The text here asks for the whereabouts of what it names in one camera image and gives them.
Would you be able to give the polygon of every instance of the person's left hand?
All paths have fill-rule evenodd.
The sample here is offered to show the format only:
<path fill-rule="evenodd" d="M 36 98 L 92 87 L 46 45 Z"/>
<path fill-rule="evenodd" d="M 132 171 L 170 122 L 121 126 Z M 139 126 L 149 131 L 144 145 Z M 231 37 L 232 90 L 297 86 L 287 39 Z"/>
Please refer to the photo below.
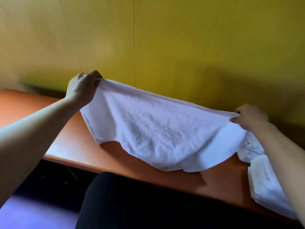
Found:
<path fill-rule="evenodd" d="M 65 99 L 74 102 L 79 109 L 89 104 L 99 84 L 97 78 L 102 78 L 97 70 L 73 77 L 68 84 Z"/>

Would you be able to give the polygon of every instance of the floor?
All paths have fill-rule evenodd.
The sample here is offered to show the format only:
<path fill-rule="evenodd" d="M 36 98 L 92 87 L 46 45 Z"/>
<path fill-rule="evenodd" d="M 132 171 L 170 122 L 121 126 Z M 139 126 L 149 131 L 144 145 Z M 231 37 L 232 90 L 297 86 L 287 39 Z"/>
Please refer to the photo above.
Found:
<path fill-rule="evenodd" d="M 95 173 L 41 161 L 0 209 L 1 229 L 72 229 Z"/>

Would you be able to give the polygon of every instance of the white towel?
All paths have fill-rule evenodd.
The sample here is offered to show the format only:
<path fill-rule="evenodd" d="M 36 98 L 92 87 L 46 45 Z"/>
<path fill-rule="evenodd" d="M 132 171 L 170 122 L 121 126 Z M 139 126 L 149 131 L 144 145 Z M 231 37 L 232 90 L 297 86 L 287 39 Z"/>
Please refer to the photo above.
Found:
<path fill-rule="evenodd" d="M 261 206 L 291 219 L 298 219 L 285 196 L 266 155 L 259 155 L 248 168 L 251 197 Z"/>
<path fill-rule="evenodd" d="M 252 159 L 262 154 L 265 154 L 265 151 L 258 139 L 253 135 L 253 133 L 247 132 L 242 147 L 237 151 L 238 158 L 242 162 L 251 163 Z"/>
<path fill-rule="evenodd" d="M 81 109 L 98 144 L 119 141 L 129 154 L 164 170 L 197 172 L 217 165 L 241 146 L 238 114 L 145 92 L 102 79 Z"/>

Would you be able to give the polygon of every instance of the orange tabletop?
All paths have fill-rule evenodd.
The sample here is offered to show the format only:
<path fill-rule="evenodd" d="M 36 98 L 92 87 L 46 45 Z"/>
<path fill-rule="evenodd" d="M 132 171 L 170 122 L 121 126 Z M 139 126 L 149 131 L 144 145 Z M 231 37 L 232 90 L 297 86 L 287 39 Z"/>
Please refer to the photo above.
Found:
<path fill-rule="evenodd" d="M 0 91 L 0 128 L 14 123 L 58 99 L 14 90 Z M 284 218 L 258 204 L 250 196 L 248 164 L 233 155 L 219 165 L 200 173 L 165 172 L 129 155 L 119 142 L 99 146 L 90 134 L 80 112 L 63 128 L 45 160 L 96 173 L 109 171 L 133 179 L 223 200 L 228 204 L 265 215 Z"/>

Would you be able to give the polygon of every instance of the person's left arm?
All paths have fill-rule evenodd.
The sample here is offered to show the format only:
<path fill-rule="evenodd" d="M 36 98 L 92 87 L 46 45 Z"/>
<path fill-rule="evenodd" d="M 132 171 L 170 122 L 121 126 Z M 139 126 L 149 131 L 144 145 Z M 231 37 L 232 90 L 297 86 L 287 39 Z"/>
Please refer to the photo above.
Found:
<path fill-rule="evenodd" d="M 68 85 L 66 97 L 0 129 L 0 208 L 47 152 L 57 135 L 83 106 L 91 102 L 102 76 L 79 74 Z"/>

